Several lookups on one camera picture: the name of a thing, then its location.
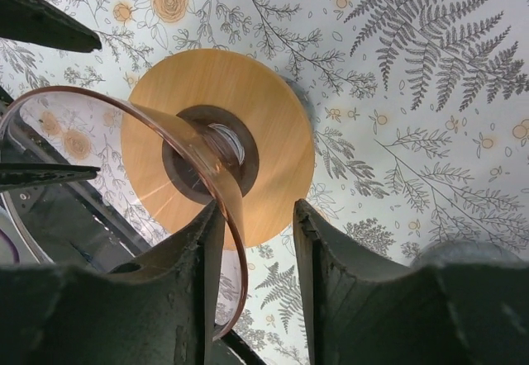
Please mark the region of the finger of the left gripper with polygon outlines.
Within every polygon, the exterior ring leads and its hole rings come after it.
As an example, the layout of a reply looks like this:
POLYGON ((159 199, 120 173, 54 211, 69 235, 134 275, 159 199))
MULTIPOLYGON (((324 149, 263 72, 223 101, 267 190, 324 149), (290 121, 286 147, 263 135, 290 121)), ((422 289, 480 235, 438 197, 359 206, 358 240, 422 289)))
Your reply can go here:
POLYGON ((1 163, 2 185, 44 185, 90 180, 99 167, 71 164, 1 163))
POLYGON ((46 0, 1 0, 1 37, 79 53, 102 48, 94 31, 46 0))

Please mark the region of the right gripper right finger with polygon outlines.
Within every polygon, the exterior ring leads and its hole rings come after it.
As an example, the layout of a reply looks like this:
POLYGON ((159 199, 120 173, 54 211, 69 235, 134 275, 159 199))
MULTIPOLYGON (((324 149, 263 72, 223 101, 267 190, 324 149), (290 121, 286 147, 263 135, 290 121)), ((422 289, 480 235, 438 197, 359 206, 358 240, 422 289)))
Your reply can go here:
POLYGON ((525 364, 528 264, 391 261, 295 203, 313 364, 525 364))

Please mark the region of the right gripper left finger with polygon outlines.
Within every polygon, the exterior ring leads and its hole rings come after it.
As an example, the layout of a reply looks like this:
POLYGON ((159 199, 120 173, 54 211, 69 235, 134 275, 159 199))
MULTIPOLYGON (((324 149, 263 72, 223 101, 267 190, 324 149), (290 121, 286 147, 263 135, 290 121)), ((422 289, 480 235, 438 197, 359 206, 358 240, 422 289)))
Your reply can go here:
POLYGON ((205 364, 215 323, 225 220, 215 203, 116 267, 1 270, 4 364, 205 364))

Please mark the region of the glass coffee server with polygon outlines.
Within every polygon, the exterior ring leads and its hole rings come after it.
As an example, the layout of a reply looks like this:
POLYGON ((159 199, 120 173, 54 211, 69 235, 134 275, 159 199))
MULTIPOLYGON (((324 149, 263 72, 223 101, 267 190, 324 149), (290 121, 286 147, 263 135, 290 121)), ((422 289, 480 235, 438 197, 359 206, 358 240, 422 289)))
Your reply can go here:
POLYGON ((425 248, 412 262, 411 268, 433 263, 520 263, 513 252, 484 241, 445 241, 425 248))

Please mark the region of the glass carafe brown band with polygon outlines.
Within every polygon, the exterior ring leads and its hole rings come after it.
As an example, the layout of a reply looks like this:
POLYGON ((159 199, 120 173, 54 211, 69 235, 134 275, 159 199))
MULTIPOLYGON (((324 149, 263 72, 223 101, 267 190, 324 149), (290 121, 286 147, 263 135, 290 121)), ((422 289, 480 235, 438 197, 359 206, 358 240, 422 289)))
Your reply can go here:
POLYGON ((303 89, 303 87, 298 84, 296 81, 281 76, 282 80, 293 90, 294 94, 300 101, 303 106, 304 111, 306 112, 307 118, 310 122, 312 129, 315 129, 317 123, 317 114, 313 102, 308 96, 308 92, 303 89))

